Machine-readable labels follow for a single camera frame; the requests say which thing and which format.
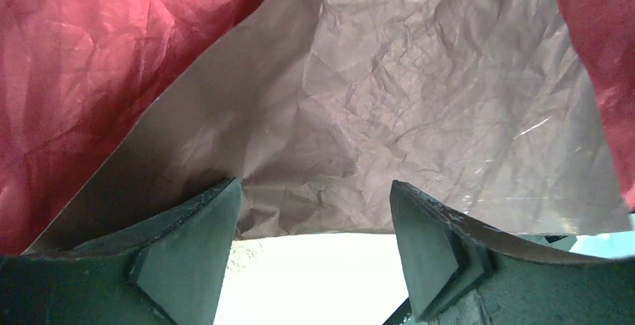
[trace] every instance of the light blue surface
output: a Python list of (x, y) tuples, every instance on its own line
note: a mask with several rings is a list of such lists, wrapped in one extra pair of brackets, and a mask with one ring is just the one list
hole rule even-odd
[[(631, 214), (631, 224), (635, 214)], [(635, 231), (579, 236), (570, 252), (599, 258), (623, 258), (635, 255)]]

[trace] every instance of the red paper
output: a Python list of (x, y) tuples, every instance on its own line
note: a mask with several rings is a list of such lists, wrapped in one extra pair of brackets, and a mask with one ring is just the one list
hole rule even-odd
[(558, 4), (591, 76), (622, 195), (635, 210), (635, 0)]
[(263, 0), (0, 1), (0, 253), (19, 254)]

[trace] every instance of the crumpled red paper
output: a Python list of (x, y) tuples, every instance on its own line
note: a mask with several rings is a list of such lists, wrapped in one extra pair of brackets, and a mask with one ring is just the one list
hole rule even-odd
[(22, 252), (262, 1), (0, 0), (0, 253)]
[(625, 201), (635, 210), (635, 0), (558, 0), (595, 89)]

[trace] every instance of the gray paper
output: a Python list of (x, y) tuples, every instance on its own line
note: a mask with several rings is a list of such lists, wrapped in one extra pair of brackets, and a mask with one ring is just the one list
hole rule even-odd
[(505, 231), (630, 229), (556, 0), (266, 0), (32, 246), (243, 179), (242, 238), (391, 232), (393, 179)]

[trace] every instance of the crumpled brown paper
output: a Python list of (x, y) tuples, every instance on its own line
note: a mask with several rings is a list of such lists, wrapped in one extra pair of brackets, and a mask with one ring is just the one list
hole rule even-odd
[(149, 108), (32, 246), (227, 176), (241, 237), (390, 232), (390, 183), (505, 231), (629, 229), (556, 0), (266, 0)]

